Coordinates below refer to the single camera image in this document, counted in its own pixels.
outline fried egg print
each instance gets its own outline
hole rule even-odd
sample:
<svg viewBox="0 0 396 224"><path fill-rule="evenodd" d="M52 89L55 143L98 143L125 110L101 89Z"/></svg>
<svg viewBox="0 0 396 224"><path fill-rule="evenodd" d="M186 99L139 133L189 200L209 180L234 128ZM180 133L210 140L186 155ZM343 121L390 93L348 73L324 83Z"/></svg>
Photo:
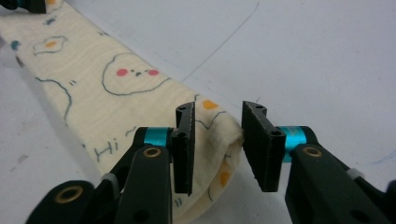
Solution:
<svg viewBox="0 0 396 224"><path fill-rule="evenodd" d="M67 38L60 36L52 36L45 39L43 42L33 45L34 55L44 54L44 53L57 53L64 48L64 42Z"/></svg>

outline folded fabric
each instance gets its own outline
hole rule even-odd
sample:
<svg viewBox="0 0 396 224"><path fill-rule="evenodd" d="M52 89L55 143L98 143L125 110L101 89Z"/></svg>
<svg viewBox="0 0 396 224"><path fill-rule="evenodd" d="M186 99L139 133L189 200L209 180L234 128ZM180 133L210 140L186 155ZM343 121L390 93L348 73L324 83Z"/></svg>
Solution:
<svg viewBox="0 0 396 224"><path fill-rule="evenodd" d="M99 171L114 166L138 127L174 127L175 108L196 103L193 193L173 194L174 221L202 214L238 164L242 132L214 102L162 74L66 2L48 13L0 17L0 36L42 87Z"/></svg>

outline metal rivet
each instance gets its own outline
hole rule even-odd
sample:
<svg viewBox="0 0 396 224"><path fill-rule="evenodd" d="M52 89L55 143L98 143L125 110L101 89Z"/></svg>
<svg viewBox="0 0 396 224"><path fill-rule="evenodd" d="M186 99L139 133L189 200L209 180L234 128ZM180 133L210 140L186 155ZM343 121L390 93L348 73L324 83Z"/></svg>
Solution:
<svg viewBox="0 0 396 224"><path fill-rule="evenodd" d="M59 192L55 197L56 203L71 203L79 196L81 196L84 189L82 186L75 185L67 187Z"/></svg>
<svg viewBox="0 0 396 224"><path fill-rule="evenodd" d="M321 151L319 149L317 149L317 148L314 148L314 147L305 147L303 149L303 152L306 155L311 156L311 157L321 157L322 156Z"/></svg>
<svg viewBox="0 0 396 224"><path fill-rule="evenodd" d="M143 152L143 155L145 155L145 157L149 157L149 158L158 157L160 154L161 154L161 151L156 147L148 148Z"/></svg>

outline fabric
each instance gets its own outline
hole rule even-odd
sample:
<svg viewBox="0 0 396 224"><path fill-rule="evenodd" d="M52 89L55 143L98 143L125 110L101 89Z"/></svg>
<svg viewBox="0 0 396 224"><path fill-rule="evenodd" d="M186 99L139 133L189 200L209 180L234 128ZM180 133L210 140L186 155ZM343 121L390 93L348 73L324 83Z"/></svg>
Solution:
<svg viewBox="0 0 396 224"><path fill-rule="evenodd" d="M0 36L42 83L64 124L104 174L138 127L175 127L175 108L196 103L193 193L173 195L174 221L189 222L224 191L238 164L237 122L203 95L162 74L66 2L48 13L0 17Z"/></svg>

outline red dot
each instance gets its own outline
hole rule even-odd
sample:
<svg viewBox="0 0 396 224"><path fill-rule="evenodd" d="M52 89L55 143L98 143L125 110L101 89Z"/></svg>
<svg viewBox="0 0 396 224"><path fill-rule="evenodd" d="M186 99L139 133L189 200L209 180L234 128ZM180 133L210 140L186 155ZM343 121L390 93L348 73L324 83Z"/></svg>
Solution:
<svg viewBox="0 0 396 224"><path fill-rule="evenodd" d="M117 76L119 77L123 77L127 74L128 74L128 70L126 70L125 68L120 68L119 71L117 71Z"/></svg>
<svg viewBox="0 0 396 224"><path fill-rule="evenodd" d="M149 70L148 74L151 76L157 76L158 74L160 74L160 72L157 70Z"/></svg>

